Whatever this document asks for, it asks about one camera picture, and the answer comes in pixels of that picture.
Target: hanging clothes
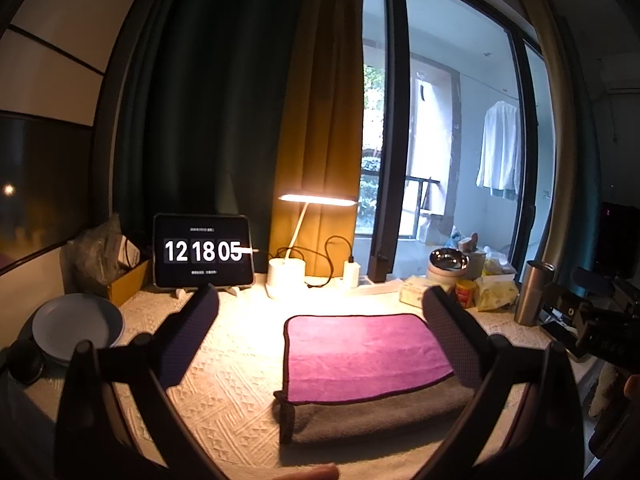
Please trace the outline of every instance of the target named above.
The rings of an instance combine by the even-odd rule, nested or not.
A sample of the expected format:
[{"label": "hanging clothes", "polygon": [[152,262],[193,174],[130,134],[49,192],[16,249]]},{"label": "hanging clothes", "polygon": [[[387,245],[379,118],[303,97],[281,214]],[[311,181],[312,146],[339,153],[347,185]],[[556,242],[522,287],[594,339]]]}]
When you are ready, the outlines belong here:
[{"label": "hanging clothes", "polygon": [[516,200],[520,194],[522,140],[518,107],[498,101],[484,116],[480,170],[476,186],[493,196]]}]

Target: window frame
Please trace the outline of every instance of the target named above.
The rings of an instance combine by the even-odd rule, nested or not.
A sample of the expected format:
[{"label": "window frame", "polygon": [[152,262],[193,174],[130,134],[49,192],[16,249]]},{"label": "window frame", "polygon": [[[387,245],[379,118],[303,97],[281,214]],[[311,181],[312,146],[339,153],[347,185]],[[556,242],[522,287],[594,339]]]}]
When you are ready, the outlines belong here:
[{"label": "window frame", "polygon": [[[518,277],[524,266],[527,241],[535,218],[538,176],[538,120],[529,60],[525,44],[542,56],[538,42],[514,21],[484,0],[460,0],[503,27],[508,35],[513,57],[520,102],[523,165],[522,193],[518,200],[509,260]],[[408,158],[410,121],[410,44],[406,0],[385,0],[386,80],[383,149],[380,164],[378,200],[367,275],[373,282],[383,282],[392,273],[398,248],[398,233],[404,197],[404,177]],[[460,128],[461,117],[454,123]],[[540,245],[546,243],[546,232]]]}]

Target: stainless steel cup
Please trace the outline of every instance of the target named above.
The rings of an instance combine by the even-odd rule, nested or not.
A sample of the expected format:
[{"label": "stainless steel cup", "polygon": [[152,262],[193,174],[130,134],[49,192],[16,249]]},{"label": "stainless steel cup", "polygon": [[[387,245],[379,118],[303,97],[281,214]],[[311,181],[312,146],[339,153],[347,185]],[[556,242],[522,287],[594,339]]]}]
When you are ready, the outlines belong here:
[{"label": "stainless steel cup", "polygon": [[556,268],[551,264],[529,260],[524,269],[522,288],[516,306],[515,322],[524,326],[534,326],[542,308],[542,294],[545,287],[553,282]]}]

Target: folded towel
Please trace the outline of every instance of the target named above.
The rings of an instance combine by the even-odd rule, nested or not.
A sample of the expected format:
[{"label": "folded towel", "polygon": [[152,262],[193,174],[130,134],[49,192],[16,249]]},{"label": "folded towel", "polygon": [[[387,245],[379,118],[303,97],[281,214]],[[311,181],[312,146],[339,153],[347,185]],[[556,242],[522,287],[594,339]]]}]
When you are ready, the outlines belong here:
[{"label": "folded towel", "polygon": [[295,316],[284,329],[281,444],[378,438],[457,413],[473,391],[414,314]]}]

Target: plate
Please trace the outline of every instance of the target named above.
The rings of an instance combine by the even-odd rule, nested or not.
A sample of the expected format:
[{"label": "plate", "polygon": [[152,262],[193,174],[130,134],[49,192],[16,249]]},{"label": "plate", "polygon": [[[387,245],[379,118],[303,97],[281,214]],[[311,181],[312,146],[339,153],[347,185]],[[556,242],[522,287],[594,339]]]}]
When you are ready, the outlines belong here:
[{"label": "plate", "polygon": [[44,353],[68,364],[76,345],[84,339],[96,348],[114,346],[124,331],[124,319],[120,310],[105,298],[66,294],[38,309],[32,330]]}]

